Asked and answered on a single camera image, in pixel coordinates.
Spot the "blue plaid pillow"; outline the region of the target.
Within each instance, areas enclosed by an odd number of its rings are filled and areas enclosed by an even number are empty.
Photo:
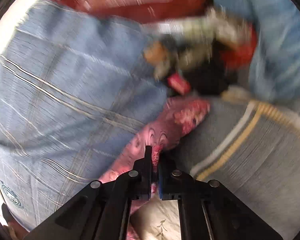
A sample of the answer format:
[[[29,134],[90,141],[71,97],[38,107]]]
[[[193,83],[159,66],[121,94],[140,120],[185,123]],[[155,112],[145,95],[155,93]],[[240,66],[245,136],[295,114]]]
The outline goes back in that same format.
[[[167,98],[137,22],[38,0],[0,55],[0,187],[32,230],[100,178]]]

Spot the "pile of mixed clutter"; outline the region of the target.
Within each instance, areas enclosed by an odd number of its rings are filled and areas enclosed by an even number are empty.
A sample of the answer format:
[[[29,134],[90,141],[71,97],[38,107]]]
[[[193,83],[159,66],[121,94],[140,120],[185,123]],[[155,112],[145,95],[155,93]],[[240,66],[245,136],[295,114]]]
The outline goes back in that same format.
[[[209,7],[202,16],[142,25],[154,41],[143,51],[153,77],[174,95],[219,95],[237,82],[257,44],[251,22]]]

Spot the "light blue cloth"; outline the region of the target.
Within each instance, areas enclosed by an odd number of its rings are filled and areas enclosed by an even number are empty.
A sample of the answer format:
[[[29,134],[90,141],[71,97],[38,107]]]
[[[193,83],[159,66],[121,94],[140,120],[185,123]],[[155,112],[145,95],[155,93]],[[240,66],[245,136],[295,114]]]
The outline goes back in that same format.
[[[300,11],[292,0],[214,0],[226,12],[252,22],[257,46],[248,87],[263,101],[300,98]]]

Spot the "grey striped blanket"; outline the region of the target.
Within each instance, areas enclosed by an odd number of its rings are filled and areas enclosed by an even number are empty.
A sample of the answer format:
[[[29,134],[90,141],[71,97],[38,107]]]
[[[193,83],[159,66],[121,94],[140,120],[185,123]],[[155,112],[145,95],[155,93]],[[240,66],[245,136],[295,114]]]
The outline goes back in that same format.
[[[182,139],[177,165],[215,179],[284,239],[300,231],[300,100],[276,106],[210,98],[205,120]]]

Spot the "pink floral garment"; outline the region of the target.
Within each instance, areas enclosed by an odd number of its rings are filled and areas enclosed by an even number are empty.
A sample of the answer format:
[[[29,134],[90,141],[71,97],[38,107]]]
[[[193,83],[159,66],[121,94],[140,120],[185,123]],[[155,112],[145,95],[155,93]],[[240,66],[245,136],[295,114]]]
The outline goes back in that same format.
[[[152,147],[153,171],[157,172],[160,154],[175,148],[181,138],[194,130],[209,112],[210,103],[202,98],[192,96],[169,98],[156,120],[147,124],[133,137],[99,180],[103,183],[113,181],[119,175],[131,170],[134,161],[144,157],[146,146]],[[156,194],[158,195],[158,184],[153,183],[151,198]],[[134,201],[130,214],[147,202]],[[130,222],[127,239],[139,239]]]

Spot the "cream leaf-print pillow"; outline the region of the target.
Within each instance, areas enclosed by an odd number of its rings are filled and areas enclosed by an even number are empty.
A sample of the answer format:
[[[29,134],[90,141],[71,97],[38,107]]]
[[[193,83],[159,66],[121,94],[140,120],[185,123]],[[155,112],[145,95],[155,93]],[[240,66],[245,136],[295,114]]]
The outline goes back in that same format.
[[[139,239],[181,239],[178,202],[157,194],[131,215],[130,223]]]

